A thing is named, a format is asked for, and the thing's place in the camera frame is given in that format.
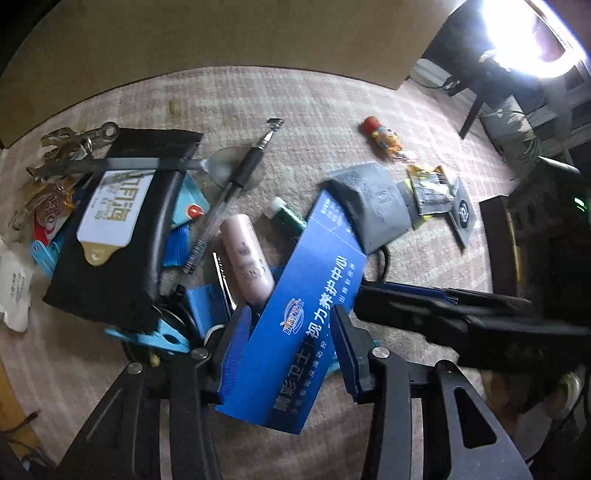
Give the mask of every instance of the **small figurine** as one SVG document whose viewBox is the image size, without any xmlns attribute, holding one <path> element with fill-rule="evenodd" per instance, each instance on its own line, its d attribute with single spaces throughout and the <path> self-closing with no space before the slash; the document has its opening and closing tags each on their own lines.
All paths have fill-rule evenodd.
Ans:
<svg viewBox="0 0 591 480">
<path fill-rule="evenodd" d="M 363 121 L 361 130 L 370 135 L 391 157 L 397 157 L 398 152 L 402 150 L 402 144 L 394 130 L 384 127 L 374 116 L 369 116 Z"/>
</svg>

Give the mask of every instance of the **black case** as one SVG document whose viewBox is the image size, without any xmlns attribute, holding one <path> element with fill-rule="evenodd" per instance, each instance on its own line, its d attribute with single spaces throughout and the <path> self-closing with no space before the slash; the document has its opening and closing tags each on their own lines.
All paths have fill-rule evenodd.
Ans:
<svg viewBox="0 0 591 480">
<path fill-rule="evenodd" d="M 202 136 L 186 130 L 122 128 L 107 156 L 190 158 Z M 115 251 L 105 264 L 93 267 L 84 257 L 76 232 L 102 178 L 95 175 L 67 223 L 44 302 L 87 320 L 136 332 L 155 330 L 160 314 L 153 305 L 160 299 L 164 248 L 184 175 L 178 171 L 154 174 L 129 245 Z"/>
</svg>

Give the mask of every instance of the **white sticker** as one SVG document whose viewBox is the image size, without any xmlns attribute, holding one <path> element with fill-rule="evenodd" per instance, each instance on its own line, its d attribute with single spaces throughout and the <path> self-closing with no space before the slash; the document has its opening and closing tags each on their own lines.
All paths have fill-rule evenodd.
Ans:
<svg viewBox="0 0 591 480">
<path fill-rule="evenodd" d="M 155 170 L 108 171 L 96 188 L 76 237 L 91 265 L 102 265 L 134 233 Z"/>
</svg>

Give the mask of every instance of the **blue cardboard box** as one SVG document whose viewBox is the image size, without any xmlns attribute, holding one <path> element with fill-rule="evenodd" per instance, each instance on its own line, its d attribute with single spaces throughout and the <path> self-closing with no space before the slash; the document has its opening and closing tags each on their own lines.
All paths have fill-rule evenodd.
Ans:
<svg viewBox="0 0 591 480">
<path fill-rule="evenodd" d="M 365 262 L 342 208 L 322 191 L 219 411 L 301 432 L 335 352 L 330 308 L 341 303 L 352 309 Z"/>
</svg>

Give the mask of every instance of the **pink cylinder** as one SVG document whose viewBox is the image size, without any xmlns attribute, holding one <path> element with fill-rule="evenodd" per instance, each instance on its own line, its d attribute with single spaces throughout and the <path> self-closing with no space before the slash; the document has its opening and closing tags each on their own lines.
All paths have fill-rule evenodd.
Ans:
<svg viewBox="0 0 591 480">
<path fill-rule="evenodd" d="M 220 230 L 242 295 L 252 305 L 264 304 L 275 288 L 275 280 L 250 218 L 243 213 L 228 217 Z"/>
</svg>

